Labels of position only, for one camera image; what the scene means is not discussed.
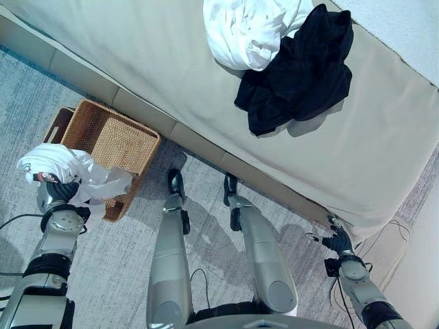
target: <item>beige bed sheet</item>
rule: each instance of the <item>beige bed sheet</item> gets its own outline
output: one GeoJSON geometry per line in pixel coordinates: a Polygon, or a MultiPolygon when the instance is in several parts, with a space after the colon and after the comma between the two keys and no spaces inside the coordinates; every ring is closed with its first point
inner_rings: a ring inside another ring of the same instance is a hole
{"type": "Polygon", "coordinates": [[[342,109],[308,134],[257,138],[233,105],[239,74],[209,51],[202,0],[0,3],[198,134],[338,214],[359,239],[392,217],[439,140],[437,88],[358,25],[342,109]]]}

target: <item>black clothing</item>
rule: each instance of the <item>black clothing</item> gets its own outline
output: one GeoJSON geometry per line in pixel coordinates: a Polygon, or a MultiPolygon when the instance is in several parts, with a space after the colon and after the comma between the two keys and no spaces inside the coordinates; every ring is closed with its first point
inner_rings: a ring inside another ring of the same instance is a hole
{"type": "Polygon", "coordinates": [[[250,131],[258,136],[290,119],[312,119],[345,98],[352,73],[343,61],[352,41],[348,10],[315,7],[294,38],[282,38],[266,69],[244,73],[235,105],[248,112],[250,131]]]}

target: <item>wicker basket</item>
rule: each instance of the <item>wicker basket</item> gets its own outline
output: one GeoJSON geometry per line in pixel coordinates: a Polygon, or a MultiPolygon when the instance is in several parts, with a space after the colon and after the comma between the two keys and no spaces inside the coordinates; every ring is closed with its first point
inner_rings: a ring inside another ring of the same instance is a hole
{"type": "Polygon", "coordinates": [[[87,99],[74,112],[62,108],[45,137],[45,142],[88,152],[107,169],[119,167],[134,174],[128,194],[106,200],[108,221],[119,220],[130,207],[160,141],[154,130],[87,99]]]}

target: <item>robot leg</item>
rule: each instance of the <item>robot leg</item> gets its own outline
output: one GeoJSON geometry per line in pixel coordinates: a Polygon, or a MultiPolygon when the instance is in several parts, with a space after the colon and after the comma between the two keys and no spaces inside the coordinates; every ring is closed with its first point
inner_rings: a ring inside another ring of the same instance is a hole
{"type": "Polygon", "coordinates": [[[152,259],[147,292],[148,328],[182,328],[193,314],[183,239],[183,234],[189,233],[189,218],[182,210],[182,193],[174,192],[163,207],[152,259]]]}
{"type": "Polygon", "coordinates": [[[262,302],[272,313],[296,315],[296,287],[267,219],[250,201],[237,195],[236,185],[236,178],[227,174],[224,203],[230,206],[232,230],[241,230],[244,235],[255,300],[262,302]]]}

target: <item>white wall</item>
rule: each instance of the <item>white wall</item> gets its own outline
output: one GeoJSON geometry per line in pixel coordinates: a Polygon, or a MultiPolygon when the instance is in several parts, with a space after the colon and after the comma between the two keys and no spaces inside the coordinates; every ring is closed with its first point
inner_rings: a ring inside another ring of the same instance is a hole
{"type": "Polygon", "coordinates": [[[439,179],[419,213],[412,243],[384,291],[415,329],[439,325],[439,179]]]}

